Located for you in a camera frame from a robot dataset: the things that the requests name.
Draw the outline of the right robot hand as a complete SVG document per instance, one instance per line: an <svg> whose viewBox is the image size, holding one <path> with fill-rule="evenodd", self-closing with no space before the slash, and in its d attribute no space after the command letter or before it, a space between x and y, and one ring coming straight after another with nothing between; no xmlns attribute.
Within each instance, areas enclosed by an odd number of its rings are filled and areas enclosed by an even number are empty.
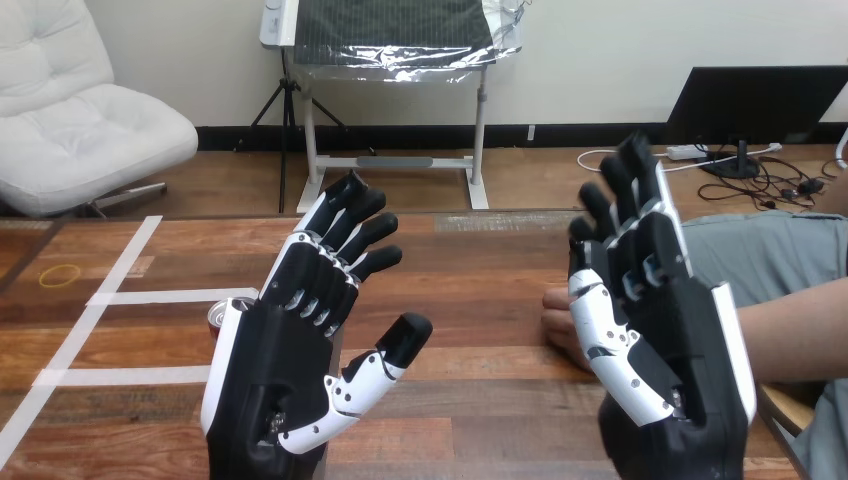
<svg viewBox="0 0 848 480"><path fill-rule="evenodd" d="M696 276L664 169L642 133L584 184L568 292L606 395L604 450L623 479L740 479L756 389L726 282Z"/></svg>

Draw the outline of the person's hand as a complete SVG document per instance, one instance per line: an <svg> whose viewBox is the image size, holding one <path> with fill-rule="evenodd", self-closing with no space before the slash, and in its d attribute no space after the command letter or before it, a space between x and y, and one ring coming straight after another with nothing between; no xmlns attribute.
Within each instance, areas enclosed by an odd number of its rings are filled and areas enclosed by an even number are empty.
<svg viewBox="0 0 848 480"><path fill-rule="evenodd" d="M546 290L542 297L541 326L549 345L563 353L577 367L590 371L570 311L573 301L566 287Z"/></svg>

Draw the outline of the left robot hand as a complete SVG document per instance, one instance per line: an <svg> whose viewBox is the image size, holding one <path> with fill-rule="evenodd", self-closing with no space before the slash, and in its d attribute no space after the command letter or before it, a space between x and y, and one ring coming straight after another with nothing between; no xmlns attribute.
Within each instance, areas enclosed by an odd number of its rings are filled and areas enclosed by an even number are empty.
<svg viewBox="0 0 848 480"><path fill-rule="evenodd" d="M349 172L300 219L250 302L231 297L217 329L200 422L213 479L311 476L328 443L405 374L433 326L406 312L338 375L334 338L364 281L397 265L385 194Z"/></svg>

